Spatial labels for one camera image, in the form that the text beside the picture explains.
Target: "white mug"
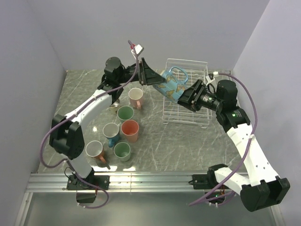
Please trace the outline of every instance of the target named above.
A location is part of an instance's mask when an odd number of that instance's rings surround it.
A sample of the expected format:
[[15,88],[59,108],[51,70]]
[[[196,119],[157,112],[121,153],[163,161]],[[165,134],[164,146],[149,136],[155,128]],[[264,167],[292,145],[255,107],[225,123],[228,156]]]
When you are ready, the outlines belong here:
[[129,91],[128,96],[130,97],[131,105],[140,110],[144,103],[143,91],[140,88],[132,88]]

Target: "wire dish rack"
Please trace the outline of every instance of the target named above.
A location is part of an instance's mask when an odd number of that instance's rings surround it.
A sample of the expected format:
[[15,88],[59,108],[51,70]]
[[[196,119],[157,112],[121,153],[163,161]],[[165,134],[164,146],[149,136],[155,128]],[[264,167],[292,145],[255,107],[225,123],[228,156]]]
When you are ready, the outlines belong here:
[[[208,75],[207,62],[167,59],[166,70],[173,66],[178,66],[186,71],[188,74],[187,87],[193,85],[197,79],[201,79],[206,83],[206,76]],[[186,77],[178,69],[173,69],[173,75],[179,80],[184,80]],[[168,98],[163,99],[163,123],[177,122],[183,124],[199,125],[201,128],[207,128],[212,119],[212,111],[207,108],[201,108],[198,112],[192,112],[177,103],[171,102]]]

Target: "mug rim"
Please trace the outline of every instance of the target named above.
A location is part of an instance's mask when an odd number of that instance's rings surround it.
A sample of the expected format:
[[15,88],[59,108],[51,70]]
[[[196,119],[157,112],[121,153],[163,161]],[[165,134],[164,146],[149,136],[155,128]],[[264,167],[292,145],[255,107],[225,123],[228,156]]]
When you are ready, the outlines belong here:
[[[130,96],[130,92],[132,91],[132,90],[134,90],[134,89],[137,89],[137,90],[139,90],[141,93],[142,93],[142,95],[141,95],[141,97],[140,98],[131,98],[131,96]],[[140,89],[140,88],[137,88],[137,87],[134,87],[134,88],[131,88],[130,89],[130,91],[128,92],[128,96],[130,97],[130,99],[132,99],[132,100],[140,100],[142,97],[143,97],[143,91],[142,91],[142,89]]]
[[[101,150],[100,153],[98,153],[97,155],[92,156],[92,155],[89,155],[89,154],[87,153],[87,147],[88,147],[88,145],[89,145],[90,143],[95,142],[95,141],[101,144],[102,150]],[[103,152],[103,145],[102,145],[102,143],[101,143],[99,140],[92,140],[92,141],[90,141],[90,142],[86,145],[85,151],[86,151],[86,154],[87,154],[89,157],[97,157],[97,156],[99,156],[99,155]]]
[[118,132],[117,132],[114,136],[109,137],[109,136],[105,135],[105,133],[104,133],[104,131],[103,131],[103,135],[104,135],[105,137],[107,137],[107,138],[113,138],[113,137],[115,137],[116,135],[118,135],[118,133],[119,133],[119,126],[118,126],[116,123],[114,123],[114,122],[109,122],[108,124],[106,124],[106,125],[103,127],[103,130],[104,130],[104,128],[105,128],[107,125],[109,125],[109,124],[115,124],[115,125],[117,126],[117,128],[118,128]]

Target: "gray marble table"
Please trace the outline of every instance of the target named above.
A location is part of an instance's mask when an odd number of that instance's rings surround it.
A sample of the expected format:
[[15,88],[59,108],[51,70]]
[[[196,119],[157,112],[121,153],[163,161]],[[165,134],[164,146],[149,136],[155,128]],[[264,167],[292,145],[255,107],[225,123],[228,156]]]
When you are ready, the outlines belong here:
[[[103,70],[68,71],[56,114],[65,115],[83,103],[96,90],[102,75]],[[120,97],[121,105],[129,105],[127,94],[132,87],[141,88],[138,82],[125,87]],[[107,168],[101,161],[87,157],[95,171],[203,171],[219,163],[225,163],[230,168],[237,166],[241,158],[215,119],[215,114],[206,129],[198,125],[163,124],[163,96],[151,86],[143,86],[142,90],[145,104],[142,110],[134,110],[133,118],[140,125],[139,139],[130,144],[132,154],[129,161],[120,162],[103,136],[102,129],[105,124],[115,122],[121,126],[116,115],[111,114],[109,110],[99,113],[84,131],[85,144],[92,140],[102,142],[105,158],[110,166]],[[46,163],[52,165],[62,157],[47,144],[44,158]],[[61,164],[55,169],[47,169],[40,165],[38,172],[63,172],[66,167],[66,164]]]

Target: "purple cable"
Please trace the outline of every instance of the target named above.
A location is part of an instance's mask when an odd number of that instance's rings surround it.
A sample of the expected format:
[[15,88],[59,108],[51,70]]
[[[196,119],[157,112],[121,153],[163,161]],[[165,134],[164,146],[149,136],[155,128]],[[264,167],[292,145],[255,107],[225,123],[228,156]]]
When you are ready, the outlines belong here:
[[212,197],[212,198],[210,198],[210,199],[205,199],[205,200],[203,200],[202,202],[199,202],[199,203],[204,203],[204,202],[213,201],[213,200],[220,199],[220,198],[226,197],[226,196],[228,196],[228,195],[232,195],[232,194],[235,194],[235,192],[234,192],[234,191],[231,191],[231,192],[228,192],[228,193],[226,193],[226,194],[219,195],[219,196],[217,196],[217,197]]
[[[256,107],[255,107],[255,104],[254,104],[254,101],[251,97],[251,94],[249,93],[248,89],[245,87],[245,85],[237,78],[235,78],[234,76],[230,75],[230,74],[226,74],[226,73],[219,73],[220,75],[226,75],[232,79],[234,79],[235,81],[237,81],[243,88],[244,90],[246,91],[247,95],[249,96],[249,99],[251,101],[251,104],[252,104],[252,107],[253,107],[253,111],[254,111],[254,115],[255,115],[255,122],[254,122],[254,126],[252,128],[252,132],[250,135],[254,134],[255,130],[256,130],[256,127],[257,127],[257,121],[258,121],[258,118],[257,118],[257,111],[256,111]],[[239,168],[244,164],[244,161],[249,153],[249,149],[250,149],[250,145],[251,145],[251,139],[249,138],[248,139],[248,143],[246,145],[246,151],[245,151],[245,154],[243,155],[243,157],[241,158],[241,161],[239,162],[238,166],[224,179],[222,180],[217,186],[215,186],[213,189],[211,189],[210,192],[208,192],[207,194],[203,195],[202,197],[200,197],[199,199],[191,202],[189,204],[189,206],[193,206],[193,205],[196,205],[200,202],[202,202],[203,200],[206,200],[206,198],[211,195],[213,192],[215,192],[216,189],[220,188],[220,186],[222,186],[227,180],[229,180],[231,178],[231,176],[233,176],[238,170]]]
[[235,196],[235,192],[232,192],[232,194],[230,195],[230,197],[226,201],[223,201],[222,203],[217,204],[217,205],[222,206],[222,205],[227,204],[228,202],[230,202],[233,199],[234,196]]
[[[134,54],[135,54],[135,58],[136,58],[136,67],[135,67],[135,71],[134,71],[132,77],[131,77],[126,83],[124,83],[123,85],[121,85],[121,86],[119,86],[119,87],[117,87],[117,88],[114,88],[114,89],[112,89],[112,90],[106,91],[106,92],[104,92],[104,93],[102,93],[102,94],[97,95],[97,96],[95,97],[96,99],[98,99],[98,98],[100,98],[101,96],[104,96],[104,95],[106,95],[106,94],[108,94],[108,93],[114,92],[114,91],[116,91],[116,90],[119,90],[119,89],[125,87],[127,84],[129,84],[129,83],[134,79],[135,74],[137,73],[138,68],[139,68],[139,61],[138,61],[138,55],[137,55],[136,50],[135,50],[135,46],[132,44],[132,42],[131,42],[130,40],[128,40],[128,43],[130,44],[131,47],[133,47]],[[49,136],[55,129],[57,129],[57,128],[60,127],[61,125],[65,124],[66,122],[68,122],[68,121],[74,119],[74,118],[76,117],[77,114],[81,113],[81,112],[82,112],[87,106],[89,106],[93,101],[95,101],[95,99],[91,99],[90,101],[88,101],[84,106],[82,106],[82,107],[76,112],[76,114],[70,116],[69,118],[67,118],[67,119],[65,119],[64,121],[61,121],[59,124],[55,125],[55,126],[54,126],[54,127],[53,127],[53,128],[52,128],[45,136],[44,136],[44,138],[42,139],[42,142],[41,142],[41,146],[40,146],[40,161],[41,161],[41,163],[42,163],[45,167],[47,167],[47,168],[55,168],[55,167],[57,167],[59,164],[61,164],[63,161],[67,161],[67,164],[69,165],[70,169],[71,169],[72,171],[75,171],[74,168],[72,167],[72,165],[70,164],[70,162],[68,161],[68,159],[66,159],[66,158],[60,160],[60,161],[59,161],[57,164],[55,164],[55,165],[52,165],[52,166],[47,165],[47,164],[45,163],[44,159],[43,159],[43,150],[44,150],[45,142],[46,142],[48,136]],[[103,204],[99,205],[99,206],[93,206],[93,207],[90,207],[90,206],[85,206],[85,205],[82,205],[82,204],[80,204],[80,206],[83,206],[83,207],[85,207],[85,208],[87,208],[87,209],[97,209],[97,208],[100,208],[100,207],[104,206],[105,204],[107,204],[107,202],[109,201],[109,194],[108,194],[107,191],[105,191],[104,189],[102,189],[102,188],[99,187],[99,186],[95,186],[95,185],[93,185],[93,184],[91,184],[91,183],[89,183],[89,182],[83,180],[83,179],[80,177],[80,175],[79,175],[78,173],[76,173],[76,172],[75,172],[75,175],[76,175],[76,177],[77,177],[82,183],[84,183],[84,184],[86,184],[86,185],[88,185],[88,186],[91,186],[91,187],[93,187],[93,188],[95,188],[95,189],[98,189],[98,190],[100,190],[100,191],[103,191],[103,192],[106,194],[106,196],[107,196],[106,201],[105,201]]]

